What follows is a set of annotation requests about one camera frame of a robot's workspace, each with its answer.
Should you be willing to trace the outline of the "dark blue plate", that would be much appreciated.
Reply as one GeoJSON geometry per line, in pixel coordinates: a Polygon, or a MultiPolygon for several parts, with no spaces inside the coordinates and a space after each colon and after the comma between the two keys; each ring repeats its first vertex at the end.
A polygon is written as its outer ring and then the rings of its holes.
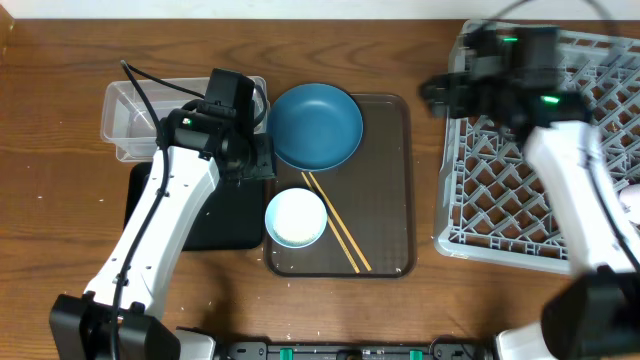
{"type": "Polygon", "coordinates": [[[362,112],[344,90],[307,83],[284,92],[274,103],[267,133],[287,165],[324,171],[346,162],[364,134],[362,112]]]}

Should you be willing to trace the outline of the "pink-tinted white cup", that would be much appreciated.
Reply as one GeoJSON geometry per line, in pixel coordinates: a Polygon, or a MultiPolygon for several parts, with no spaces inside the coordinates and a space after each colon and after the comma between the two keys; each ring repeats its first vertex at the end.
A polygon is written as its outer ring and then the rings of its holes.
{"type": "Polygon", "coordinates": [[[629,185],[619,193],[619,201],[623,206],[627,219],[635,224],[640,224],[640,185],[629,185]]]}

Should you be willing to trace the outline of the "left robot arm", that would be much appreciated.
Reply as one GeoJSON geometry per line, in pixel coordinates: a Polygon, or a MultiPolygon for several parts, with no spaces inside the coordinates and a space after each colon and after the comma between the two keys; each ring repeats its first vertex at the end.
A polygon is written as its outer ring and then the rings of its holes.
{"type": "Polygon", "coordinates": [[[62,359],[213,359],[217,343],[161,321],[178,258],[201,208],[226,183],[274,177],[273,141],[252,111],[178,108],[116,247],[79,297],[60,295],[49,325],[62,359]]]}

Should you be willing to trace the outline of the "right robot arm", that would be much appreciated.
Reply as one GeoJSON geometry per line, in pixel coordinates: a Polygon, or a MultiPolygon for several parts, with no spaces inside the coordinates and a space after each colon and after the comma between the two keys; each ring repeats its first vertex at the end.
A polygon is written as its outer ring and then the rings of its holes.
{"type": "Polygon", "coordinates": [[[600,131],[577,92],[531,77],[449,73],[420,85],[436,116],[487,116],[519,143],[568,248],[571,284],[541,318],[494,340],[497,359],[600,359],[639,350],[639,235],[606,167],[600,131]]]}

